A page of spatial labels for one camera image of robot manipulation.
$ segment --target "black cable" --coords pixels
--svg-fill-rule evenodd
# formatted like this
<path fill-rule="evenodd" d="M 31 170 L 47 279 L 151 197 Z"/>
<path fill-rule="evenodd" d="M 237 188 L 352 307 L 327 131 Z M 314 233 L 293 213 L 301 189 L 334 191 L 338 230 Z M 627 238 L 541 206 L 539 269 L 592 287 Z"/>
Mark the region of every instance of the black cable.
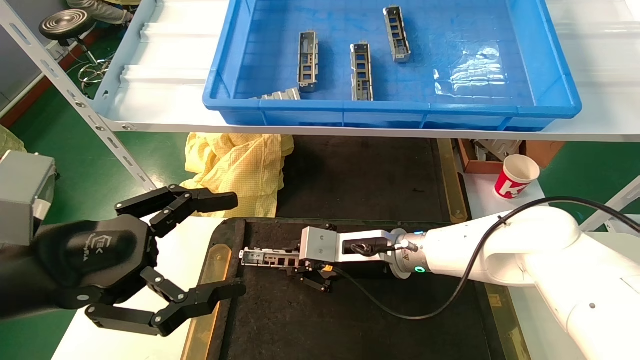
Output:
<path fill-rule="evenodd" d="M 487 242 L 487 240 L 489 240 L 489 237 L 503 224 L 506 224 L 506 222 L 513 218 L 515 215 L 533 208 L 534 206 L 538 206 L 538 205 L 542 205 L 542 204 L 550 204 L 552 202 L 571 202 L 574 204 L 582 204 L 585 206 L 588 206 L 590 208 L 593 209 L 597 209 L 600 211 L 603 211 L 607 214 L 609 214 L 610 216 L 620 220 L 621 222 L 623 222 L 625 225 L 629 226 L 631 229 L 633 229 L 635 232 L 640 233 L 640 225 L 631 220 L 629 217 L 627 217 L 626 215 L 624 215 L 623 213 L 620 213 L 619 211 L 613 210 L 612 208 L 610 208 L 609 206 L 600 204 L 598 202 L 595 201 L 591 201 L 591 200 L 586 200 L 586 199 L 581 199 L 579 197 L 570 197 L 570 196 L 556 196 L 556 197 L 547 197 L 544 199 L 539 199 L 539 200 L 534 200 L 532 202 L 529 202 L 527 204 L 524 204 L 523 206 L 520 206 L 519 208 L 514 209 L 512 212 L 508 213 L 507 215 L 505 215 L 504 217 L 498 217 L 498 221 L 496 221 L 495 224 L 493 224 L 489 230 L 487 230 L 483 237 L 480 239 L 480 242 L 478 243 L 473 255 L 471 255 L 471 260 L 469 261 L 469 264 L 467 265 L 467 269 L 465 270 L 464 274 L 462 275 L 462 278 L 460 279 L 460 283 L 458 283 L 458 287 L 453 291 L 453 294 L 451 295 L 451 297 L 449 298 L 449 300 L 447 300 L 447 302 L 445 302 L 445 304 L 443 306 L 441 306 L 439 309 L 437 309 L 436 311 L 433 311 L 430 314 L 426 314 L 426 315 L 422 315 L 422 316 L 407 316 L 407 315 L 402 315 L 399 313 L 396 313 L 395 311 L 389 309 L 387 306 L 384 306 L 380 301 L 378 301 L 378 299 L 376 299 L 375 297 L 373 297 L 373 295 L 371 295 L 365 288 L 362 287 L 362 285 L 360 285 L 360 283 L 358 281 L 356 281 L 356 279 L 352 278 L 349 274 L 347 274 L 346 272 L 342 271 L 339 268 L 333 268 L 333 271 L 344 276 L 345 278 L 349 279 L 351 282 L 353 282 L 356 286 L 358 286 L 358 288 L 360 290 L 362 290 L 362 292 L 364 293 L 364 295 L 367 295 L 367 297 L 369 299 L 371 299 L 371 301 L 373 301 L 374 304 L 376 304 L 380 309 L 384 310 L 386 313 L 393 315 L 397 318 L 401 318 L 401 319 L 405 319 L 405 320 L 424 320 L 427 318 L 432 318 L 438 314 L 440 314 L 442 311 L 444 311 L 444 309 L 446 309 L 449 305 L 451 305 L 451 303 L 453 303 L 462 293 L 462 289 L 465 287 L 465 285 L 467 284 L 467 281 L 469 280 L 469 275 L 471 274 L 471 269 L 473 269 L 474 267 L 474 263 L 476 262 L 476 259 L 478 258 L 478 256 L 480 255 L 480 251 L 482 251 L 482 248 L 484 247 L 485 243 Z"/>
<path fill-rule="evenodd" d="M 389 252 L 389 251 L 396 250 L 393 246 L 383 247 L 378 250 L 372 250 L 371 245 L 369 244 L 351 244 L 350 248 L 351 248 L 351 251 L 355 252 L 356 254 L 365 256 L 367 258 L 372 258 L 382 252 Z"/>

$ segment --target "black mat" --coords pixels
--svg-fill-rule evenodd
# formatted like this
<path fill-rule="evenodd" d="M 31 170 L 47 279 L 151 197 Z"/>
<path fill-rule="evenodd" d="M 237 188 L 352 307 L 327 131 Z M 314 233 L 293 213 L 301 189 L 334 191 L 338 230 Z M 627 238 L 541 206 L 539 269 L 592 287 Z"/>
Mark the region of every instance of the black mat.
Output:
<path fill-rule="evenodd" d="M 314 220 L 232 219 L 217 228 L 212 243 L 226 243 L 237 254 L 244 246 L 288 247 Z M 391 230 L 389 222 L 332 222 L 338 232 Z M 400 224 L 428 230 L 436 224 Z M 229 277 L 243 279 L 247 294 L 222 303 L 210 359 L 501 359 L 499 339 L 482 285 L 474 282 L 441 315 L 423 321 L 394 318 L 378 309 L 346 279 L 333 292 L 320 293 L 274 268 L 238 266 Z M 397 280 L 382 272 L 362 284 L 392 309 L 422 315 L 441 306 L 458 279 L 414 274 Z"/>
<path fill-rule="evenodd" d="M 295 136 L 280 218 L 448 222 L 435 139 Z"/>

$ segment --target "paper cup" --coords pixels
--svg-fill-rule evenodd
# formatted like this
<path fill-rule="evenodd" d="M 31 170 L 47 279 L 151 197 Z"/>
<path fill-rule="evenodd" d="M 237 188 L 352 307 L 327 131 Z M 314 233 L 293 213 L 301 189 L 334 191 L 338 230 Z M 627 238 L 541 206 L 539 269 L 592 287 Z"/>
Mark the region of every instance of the paper cup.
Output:
<path fill-rule="evenodd" d="M 502 171 L 493 190 L 502 199 L 515 199 L 538 176 L 540 167 L 535 161 L 524 155 L 510 155 L 502 163 Z"/>

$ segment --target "yellow garment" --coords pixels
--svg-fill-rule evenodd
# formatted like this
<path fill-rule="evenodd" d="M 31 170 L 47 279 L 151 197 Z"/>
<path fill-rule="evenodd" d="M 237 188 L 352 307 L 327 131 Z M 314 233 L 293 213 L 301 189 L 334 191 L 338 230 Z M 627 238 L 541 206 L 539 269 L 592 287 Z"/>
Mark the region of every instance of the yellow garment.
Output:
<path fill-rule="evenodd" d="M 191 133 L 185 169 L 197 175 L 182 186 L 238 195 L 237 208 L 203 216 L 275 217 L 284 157 L 292 152 L 291 135 Z"/>

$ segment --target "blue plastic tray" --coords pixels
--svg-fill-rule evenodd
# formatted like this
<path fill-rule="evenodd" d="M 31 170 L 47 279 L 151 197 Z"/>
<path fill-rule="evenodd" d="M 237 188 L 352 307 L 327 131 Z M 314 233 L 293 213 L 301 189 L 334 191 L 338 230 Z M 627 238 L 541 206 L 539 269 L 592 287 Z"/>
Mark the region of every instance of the blue plastic tray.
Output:
<path fill-rule="evenodd" d="M 401 6 L 411 48 L 394 63 L 382 9 Z M 300 101 L 302 31 L 319 39 L 318 84 Z M 351 100 L 350 45 L 371 48 L 375 101 Z M 582 109 L 543 0 L 230 0 L 203 102 L 251 126 L 539 131 Z"/>

